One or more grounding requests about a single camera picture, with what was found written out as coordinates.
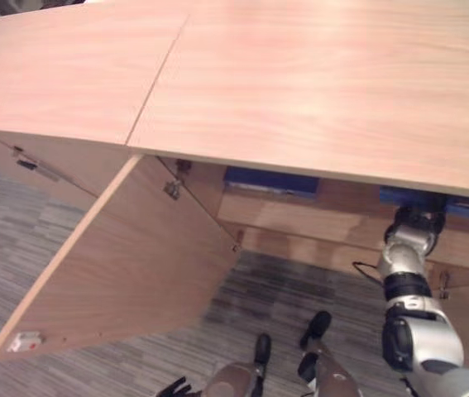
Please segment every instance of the white latch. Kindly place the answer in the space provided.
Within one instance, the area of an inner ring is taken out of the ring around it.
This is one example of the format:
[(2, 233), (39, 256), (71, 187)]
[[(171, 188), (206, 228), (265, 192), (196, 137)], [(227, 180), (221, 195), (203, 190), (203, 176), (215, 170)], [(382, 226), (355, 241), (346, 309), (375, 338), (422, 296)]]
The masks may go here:
[(43, 340), (38, 332), (20, 332), (16, 335), (8, 351), (12, 353), (28, 352), (36, 349), (42, 343)]

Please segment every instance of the cabinet hinge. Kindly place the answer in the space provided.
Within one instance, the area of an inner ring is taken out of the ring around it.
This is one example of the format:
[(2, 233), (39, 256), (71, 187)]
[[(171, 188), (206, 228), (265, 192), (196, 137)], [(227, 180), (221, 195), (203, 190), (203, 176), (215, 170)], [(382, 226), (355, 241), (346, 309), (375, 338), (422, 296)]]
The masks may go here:
[(192, 169), (192, 161), (177, 160), (175, 165), (177, 166), (175, 180), (166, 182), (163, 190), (173, 200), (178, 200), (181, 195), (180, 188), (181, 186), (184, 186), (184, 177), (189, 175), (190, 170)]

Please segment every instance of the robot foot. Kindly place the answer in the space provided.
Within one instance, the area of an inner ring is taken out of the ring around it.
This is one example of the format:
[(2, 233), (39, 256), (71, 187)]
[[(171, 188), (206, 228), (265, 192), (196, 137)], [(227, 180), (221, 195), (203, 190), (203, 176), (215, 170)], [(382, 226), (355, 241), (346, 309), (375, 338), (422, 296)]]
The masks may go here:
[(252, 390), (251, 397), (261, 397), (264, 392), (264, 379), (266, 378), (266, 367), (270, 359), (271, 339), (266, 333), (262, 333), (256, 340), (254, 348), (254, 365), (258, 371), (256, 384)]
[(320, 311), (311, 319), (308, 329), (300, 338), (299, 345), (302, 350), (306, 350), (310, 339), (320, 339), (330, 327), (332, 315), (326, 311)]

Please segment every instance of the open cabinet door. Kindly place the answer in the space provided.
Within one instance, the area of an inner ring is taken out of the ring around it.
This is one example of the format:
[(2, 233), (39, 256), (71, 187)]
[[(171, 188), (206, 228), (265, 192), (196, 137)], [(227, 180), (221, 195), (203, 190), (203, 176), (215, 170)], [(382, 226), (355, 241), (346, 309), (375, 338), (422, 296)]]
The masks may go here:
[[(134, 155), (86, 213), (0, 332), (0, 360), (191, 324), (235, 264), (234, 241), (155, 157)], [(43, 343), (8, 352), (19, 332)]]

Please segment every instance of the seam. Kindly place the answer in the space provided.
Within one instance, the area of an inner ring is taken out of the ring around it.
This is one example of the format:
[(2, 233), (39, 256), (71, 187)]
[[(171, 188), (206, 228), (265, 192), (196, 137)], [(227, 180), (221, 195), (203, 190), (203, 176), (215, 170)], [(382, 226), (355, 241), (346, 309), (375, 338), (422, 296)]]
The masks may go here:
[(189, 12), (186, 18), (184, 19), (184, 22), (181, 25), (181, 28), (177, 32), (177, 36), (175, 36), (174, 40), (170, 44), (170, 47), (168, 48), (168, 51), (166, 52), (164, 59), (160, 63), (159, 70), (157, 70), (155, 78), (153, 78), (153, 83), (151, 84), (150, 88), (148, 89), (148, 92), (146, 93), (146, 98), (144, 98), (144, 102), (142, 102), (141, 108), (138, 111), (138, 114), (136, 115), (135, 121), (132, 124), (132, 128), (129, 131), (129, 134), (127, 134), (126, 142), (124, 143), (125, 146), (127, 146), (127, 144), (129, 143), (129, 140), (132, 138), (133, 132), (135, 131), (136, 125), (138, 124), (138, 121), (140, 120), (142, 113), (144, 112), (144, 108), (146, 107), (148, 99), (150, 99), (150, 96), (153, 93), (153, 89), (157, 85), (157, 81), (159, 80), (160, 73), (164, 70), (166, 62), (168, 61), (168, 58), (170, 57), (172, 50), (175, 48), (175, 44), (177, 43), (177, 41), (179, 41), (179, 38), (181, 37), (181, 34), (183, 33), (183, 29), (186, 27), (186, 23), (190, 19), (190, 15), (191, 15), (191, 12)]

